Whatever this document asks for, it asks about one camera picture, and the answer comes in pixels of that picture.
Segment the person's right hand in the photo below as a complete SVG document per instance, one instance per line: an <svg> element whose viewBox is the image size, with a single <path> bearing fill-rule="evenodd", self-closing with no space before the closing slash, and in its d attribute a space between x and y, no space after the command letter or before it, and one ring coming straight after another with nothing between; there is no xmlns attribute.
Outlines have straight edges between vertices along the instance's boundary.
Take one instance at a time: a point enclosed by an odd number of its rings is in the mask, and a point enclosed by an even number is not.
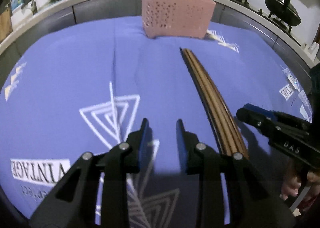
<svg viewBox="0 0 320 228"><path fill-rule="evenodd" d="M296 197L298 195L302 180L297 172L297 166L295 166L294 161L289 160L281 187L281 196L283 200L286 200L289 196ZM307 181L311 183L310 190L297 207L300 213L304 214L308 212L319 196L319 172L309 171L302 179L307 179Z"/></svg>

